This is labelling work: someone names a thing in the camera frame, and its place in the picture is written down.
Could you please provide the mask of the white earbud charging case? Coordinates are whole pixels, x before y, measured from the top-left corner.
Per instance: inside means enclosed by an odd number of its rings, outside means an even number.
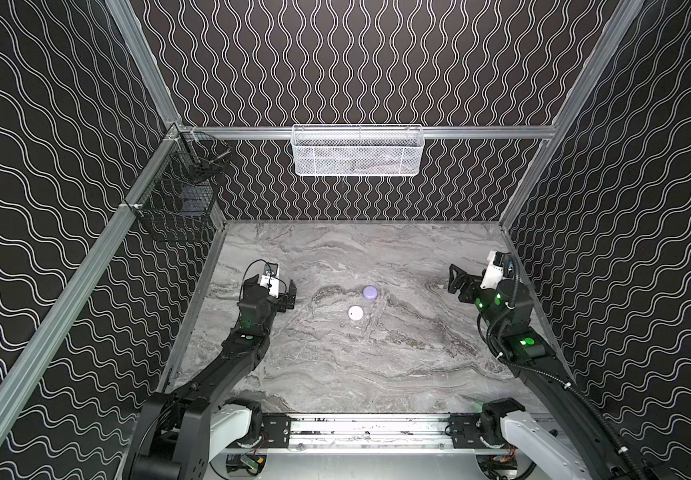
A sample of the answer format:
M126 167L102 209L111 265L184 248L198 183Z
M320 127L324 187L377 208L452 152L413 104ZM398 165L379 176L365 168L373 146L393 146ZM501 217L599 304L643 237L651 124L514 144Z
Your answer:
M363 310L361 306L353 305L349 307L349 310L347 310L347 315L349 316L350 320L361 321L363 316L365 316L365 310Z

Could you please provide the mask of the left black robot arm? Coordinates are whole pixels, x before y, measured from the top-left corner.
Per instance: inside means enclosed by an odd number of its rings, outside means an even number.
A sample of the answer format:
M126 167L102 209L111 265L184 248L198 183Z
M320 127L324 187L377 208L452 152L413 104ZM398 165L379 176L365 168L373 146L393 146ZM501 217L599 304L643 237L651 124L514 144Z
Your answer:
M277 314L293 310L297 288L284 291L273 275L243 282L235 326L221 350L195 378L169 392L156 392L142 406L121 477L123 479L201 479L226 446L260 438L261 408L229 403L233 387L253 372L270 345Z

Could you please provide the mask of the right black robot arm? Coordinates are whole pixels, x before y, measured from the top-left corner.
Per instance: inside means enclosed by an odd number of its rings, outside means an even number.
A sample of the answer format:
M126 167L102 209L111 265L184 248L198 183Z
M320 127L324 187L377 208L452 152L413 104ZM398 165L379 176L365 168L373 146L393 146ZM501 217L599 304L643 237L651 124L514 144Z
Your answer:
M513 446L553 479L671 479L663 464L641 459L586 398L551 344L531 327L533 298L511 262L479 275L449 267L449 293L477 308L477 330L495 360L521 380L543 405L567 443L538 426L513 399L491 401L481 411L481 439Z

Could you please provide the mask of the purple earbud charging case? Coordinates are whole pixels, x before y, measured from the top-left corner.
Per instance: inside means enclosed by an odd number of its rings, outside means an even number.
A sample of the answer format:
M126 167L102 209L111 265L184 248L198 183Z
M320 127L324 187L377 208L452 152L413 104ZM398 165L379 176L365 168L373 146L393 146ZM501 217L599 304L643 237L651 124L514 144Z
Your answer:
M373 285L367 285L363 288L363 297L373 301L379 297L379 290Z

